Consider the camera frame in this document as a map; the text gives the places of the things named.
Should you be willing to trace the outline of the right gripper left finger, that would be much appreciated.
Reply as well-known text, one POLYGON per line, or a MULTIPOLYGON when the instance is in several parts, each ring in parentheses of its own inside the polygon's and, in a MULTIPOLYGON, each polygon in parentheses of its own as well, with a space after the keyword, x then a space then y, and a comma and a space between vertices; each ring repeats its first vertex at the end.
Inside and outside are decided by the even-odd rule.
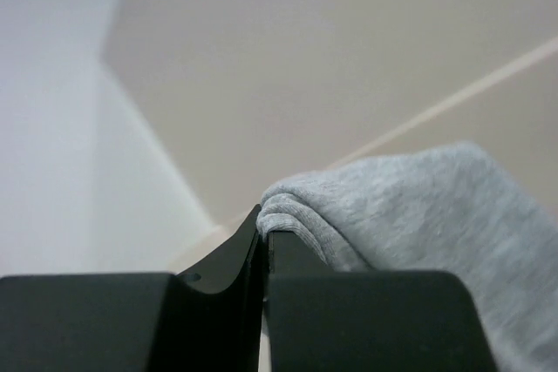
POLYGON ((181 273, 1 280, 4 371, 255 371, 262 241, 253 209, 181 273))

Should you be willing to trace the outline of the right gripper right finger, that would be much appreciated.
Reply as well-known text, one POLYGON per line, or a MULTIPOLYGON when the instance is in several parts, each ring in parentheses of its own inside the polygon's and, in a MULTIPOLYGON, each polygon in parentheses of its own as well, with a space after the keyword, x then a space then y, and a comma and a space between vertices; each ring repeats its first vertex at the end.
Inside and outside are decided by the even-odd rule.
POLYGON ((339 273, 293 233, 268 237, 274 371, 495 371, 473 298, 441 271, 339 273))

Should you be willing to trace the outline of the grey tank top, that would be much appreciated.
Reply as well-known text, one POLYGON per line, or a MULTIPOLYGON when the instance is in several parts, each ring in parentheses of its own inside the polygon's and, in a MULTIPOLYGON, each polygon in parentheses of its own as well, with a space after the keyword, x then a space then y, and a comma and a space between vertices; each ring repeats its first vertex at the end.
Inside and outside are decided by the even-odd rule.
POLYGON ((336 270, 456 274, 501 370, 556 370, 557 224, 477 145, 302 173, 261 206, 261 235, 295 233, 336 270))

